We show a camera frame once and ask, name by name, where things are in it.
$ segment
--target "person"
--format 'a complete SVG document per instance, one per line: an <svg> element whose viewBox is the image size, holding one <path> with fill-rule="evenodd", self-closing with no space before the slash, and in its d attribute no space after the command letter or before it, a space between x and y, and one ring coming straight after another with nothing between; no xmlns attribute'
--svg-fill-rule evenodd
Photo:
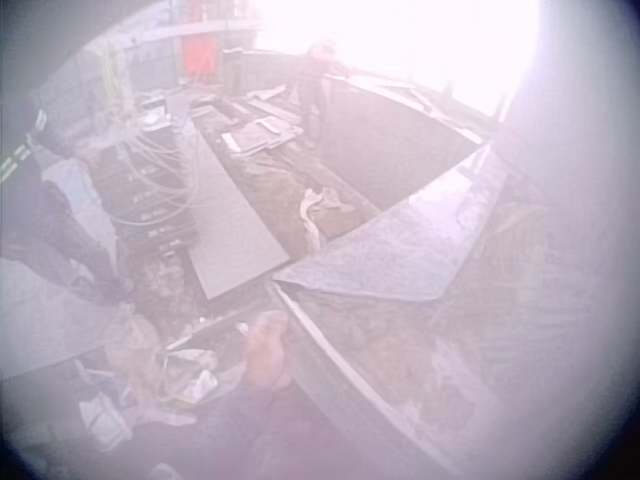
<svg viewBox="0 0 640 480"><path fill-rule="evenodd" d="M322 79L328 73L348 76L349 69L336 59L335 42L323 40L309 48L294 82L288 87L288 93L291 92L294 84L298 87L302 129L310 145L315 140L322 140L324 133L328 107ZM311 114L314 106L318 109L320 118L317 136L313 135L311 131Z"/></svg>
<svg viewBox="0 0 640 480"><path fill-rule="evenodd" d="M149 480L381 478L292 381L283 346L288 322L281 311L258 317L239 386L199 422L198 441L174 452Z"/></svg>
<svg viewBox="0 0 640 480"><path fill-rule="evenodd" d="M89 159L60 135L28 96L2 99L0 164L0 256L19 261L45 280L97 303L126 299L130 286L120 280L107 249L73 217L62 190L43 181L33 153L35 143L63 158ZM80 275L71 260L83 264L93 280Z"/></svg>

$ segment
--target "construction site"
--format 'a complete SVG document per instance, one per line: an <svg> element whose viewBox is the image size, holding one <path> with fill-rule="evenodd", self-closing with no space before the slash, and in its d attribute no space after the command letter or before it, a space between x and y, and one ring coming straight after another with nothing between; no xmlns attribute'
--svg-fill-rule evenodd
<svg viewBox="0 0 640 480"><path fill-rule="evenodd" d="M262 48L253 2L148 3L31 92L92 152L34 147L43 178L131 286L101 304L0 264L2 432L39 478L212 478L148 472L202 442L274 310L295 391L264 465L280 437L322 449L326 430L376 472L351 478L489 478L484 442L567 418L547 393L593 331L610 240L578 245L504 161L515 92L488 114L455 85L348 65L322 77L309 126L304 52Z"/></svg>

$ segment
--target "bright light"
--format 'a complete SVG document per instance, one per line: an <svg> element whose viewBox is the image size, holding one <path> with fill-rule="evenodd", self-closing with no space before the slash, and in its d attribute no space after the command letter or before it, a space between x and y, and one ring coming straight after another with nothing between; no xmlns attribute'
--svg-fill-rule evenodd
<svg viewBox="0 0 640 480"><path fill-rule="evenodd" d="M538 0L255 0L258 48L304 53L337 41L348 64L413 79L493 115L526 71Z"/></svg>

